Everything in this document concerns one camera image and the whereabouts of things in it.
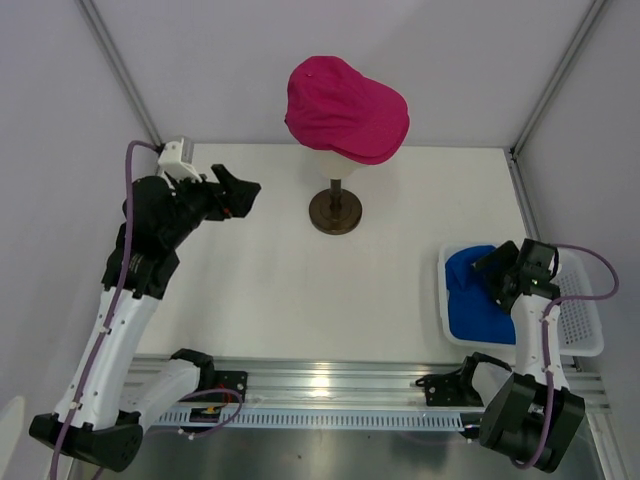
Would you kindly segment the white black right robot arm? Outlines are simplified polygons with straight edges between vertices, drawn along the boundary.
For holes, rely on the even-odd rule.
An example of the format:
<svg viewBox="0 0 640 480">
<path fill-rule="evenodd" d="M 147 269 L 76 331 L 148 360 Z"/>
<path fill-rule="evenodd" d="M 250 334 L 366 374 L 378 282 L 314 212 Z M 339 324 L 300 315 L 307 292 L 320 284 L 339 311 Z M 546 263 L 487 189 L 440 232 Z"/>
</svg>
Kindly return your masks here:
<svg viewBox="0 0 640 480">
<path fill-rule="evenodd" d="M 526 239 L 508 241 L 474 262 L 491 300 L 515 330 L 515 364 L 473 356 L 473 369 L 456 379 L 464 402 L 483 402 L 481 446 L 521 469 L 554 472 L 585 417 L 585 401 L 571 392 L 561 366 L 561 292 L 553 279 L 560 268 L 556 247 Z"/>
</svg>

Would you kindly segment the pink cap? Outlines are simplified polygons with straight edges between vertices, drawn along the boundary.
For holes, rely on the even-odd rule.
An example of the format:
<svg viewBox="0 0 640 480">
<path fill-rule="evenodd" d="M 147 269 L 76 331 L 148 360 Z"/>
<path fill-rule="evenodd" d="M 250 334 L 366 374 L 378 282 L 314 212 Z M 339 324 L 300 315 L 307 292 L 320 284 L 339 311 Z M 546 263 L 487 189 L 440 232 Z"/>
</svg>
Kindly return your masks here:
<svg viewBox="0 0 640 480">
<path fill-rule="evenodd" d="M 397 149 L 390 149 L 389 151 L 383 154 L 374 155 L 374 156 L 364 156 L 364 155 L 359 155 L 353 152 L 343 153 L 343 156 L 360 165 L 375 166 L 390 160 L 396 153 L 397 153 Z"/>
<path fill-rule="evenodd" d="M 289 76 L 284 123 L 310 149 L 374 156 L 399 150 L 410 116 L 393 88 L 339 57 L 311 56 Z"/>
</svg>

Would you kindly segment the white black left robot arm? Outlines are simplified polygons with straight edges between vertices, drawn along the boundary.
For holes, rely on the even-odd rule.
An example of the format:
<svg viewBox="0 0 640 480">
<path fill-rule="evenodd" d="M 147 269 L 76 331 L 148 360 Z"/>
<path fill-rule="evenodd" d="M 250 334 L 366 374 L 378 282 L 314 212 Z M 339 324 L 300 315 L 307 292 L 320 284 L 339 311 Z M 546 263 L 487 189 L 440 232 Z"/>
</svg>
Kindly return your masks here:
<svg viewBox="0 0 640 480">
<path fill-rule="evenodd" d="M 50 478 L 68 456 L 121 472 L 134 460 L 149 428 L 175 403 L 243 402 L 218 380 L 212 356 L 182 348 L 128 399 L 122 397 L 136 349 L 179 266 L 178 247 L 205 221 L 244 218 L 261 191 L 223 165 L 215 176 L 193 179 L 147 176 L 130 180 L 125 221 L 109 256 L 96 324 L 63 399 L 35 416 L 29 434 L 53 450 Z"/>
</svg>

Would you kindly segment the cream mannequin head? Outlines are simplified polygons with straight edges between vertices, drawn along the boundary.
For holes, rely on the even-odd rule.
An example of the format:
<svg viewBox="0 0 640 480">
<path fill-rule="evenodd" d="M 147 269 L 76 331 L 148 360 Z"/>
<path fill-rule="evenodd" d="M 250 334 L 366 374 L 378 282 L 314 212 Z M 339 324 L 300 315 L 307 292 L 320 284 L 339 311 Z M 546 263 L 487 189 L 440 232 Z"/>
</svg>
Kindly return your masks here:
<svg viewBox="0 0 640 480">
<path fill-rule="evenodd" d="M 310 201 L 312 225 L 320 232 L 334 236 L 353 231 L 362 218 L 362 203 L 342 183 L 363 165 L 326 150 L 312 150 L 311 158 L 323 177 L 329 180 L 329 188 L 318 192 Z"/>
</svg>

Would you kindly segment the blue cap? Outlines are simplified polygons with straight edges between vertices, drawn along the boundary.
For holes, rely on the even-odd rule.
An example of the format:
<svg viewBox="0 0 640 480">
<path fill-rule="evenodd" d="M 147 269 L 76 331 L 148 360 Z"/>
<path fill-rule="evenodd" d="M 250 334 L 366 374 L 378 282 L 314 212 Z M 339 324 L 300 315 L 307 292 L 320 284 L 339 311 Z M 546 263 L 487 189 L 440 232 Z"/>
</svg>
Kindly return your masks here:
<svg viewBox="0 0 640 480">
<path fill-rule="evenodd" d="M 490 244 L 468 247 L 457 251 L 444 263 L 448 327 L 456 340 L 515 344 L 511 317 L 492 300 L 483 276 L 472 266 L 495 249 Z"/>
</svg>

